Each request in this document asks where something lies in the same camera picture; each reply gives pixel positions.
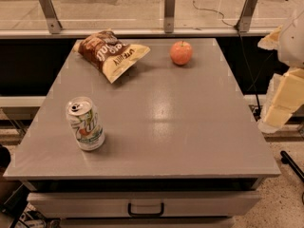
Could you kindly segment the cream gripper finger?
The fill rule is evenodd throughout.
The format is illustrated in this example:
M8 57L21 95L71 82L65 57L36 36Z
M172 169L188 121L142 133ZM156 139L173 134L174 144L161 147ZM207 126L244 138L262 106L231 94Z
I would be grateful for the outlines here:
M283 75L274 74L257 122L263 133L275 133L304 105L304 69L290 67Z
M278 50L279 36L282 31L282 25L275 28L271 33L259 40L257 46L266 50Z

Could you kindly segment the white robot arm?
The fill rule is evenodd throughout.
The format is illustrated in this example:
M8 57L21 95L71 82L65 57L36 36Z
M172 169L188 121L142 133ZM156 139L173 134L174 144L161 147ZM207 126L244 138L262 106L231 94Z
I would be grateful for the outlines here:
M297 9L284 23L262 38L260 48L276 50L278 60L289 69L274 74L258 120L263 133L275 133L304 105L304 14Z

